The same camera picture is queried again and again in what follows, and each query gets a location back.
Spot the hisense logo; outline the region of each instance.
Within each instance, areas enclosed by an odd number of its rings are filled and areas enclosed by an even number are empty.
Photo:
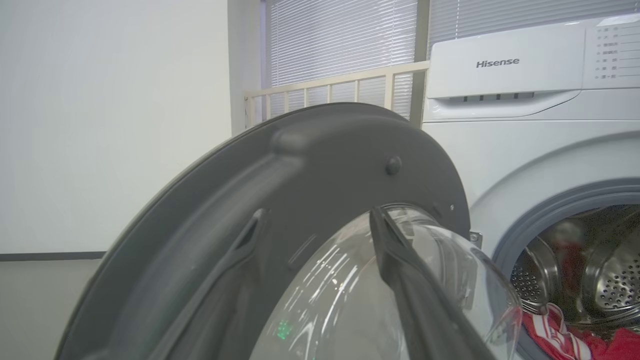
[[[509,60],[496,60],[496,61],[479,61],[476,64],[476,67],[489,67],[489,66],[500,66],[500,65],[511,65],[520,63],[520,59],[509,59]]]

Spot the gray lower wall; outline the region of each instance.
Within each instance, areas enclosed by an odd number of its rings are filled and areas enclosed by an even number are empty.
[[[0,357],[51,360],[99,262],[0,262]]]

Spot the white venetian blind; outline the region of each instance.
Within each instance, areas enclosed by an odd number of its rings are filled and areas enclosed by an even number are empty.
[[[636,0],[431,0],[437,42],[555,22],[638,12]]]
[[[417,0],[266,0],[267,86],[299,83],[376,67],[413,62]],[[409,114],[412,76],[396,76],[394,111]],[[309,90],[322,104],[326,88]],[[353,101],[352,83],[333,87],[332,102]],[[382,106],[384,79],[360,83],[359,100]],[[272,114],[284,96],[271,98]],[[303,106],[303,92],[289,93],[289,109]]]

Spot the transparent glass dome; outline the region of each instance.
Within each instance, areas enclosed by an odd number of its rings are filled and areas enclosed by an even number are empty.
[[[522,313],[508,280],[428,214],[408,206],[387,211],[495,357],[510,359]],[[368,212],[303,265],[252,352],[251,360],[263,359],[409,359],[394,293],[378,270]]]

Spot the open washing machine door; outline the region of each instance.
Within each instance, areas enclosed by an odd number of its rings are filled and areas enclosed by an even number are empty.
[[[519,299],[468,231],[449,157],[399,115],[288,113],[138,215],[56,359],[508,358]]]

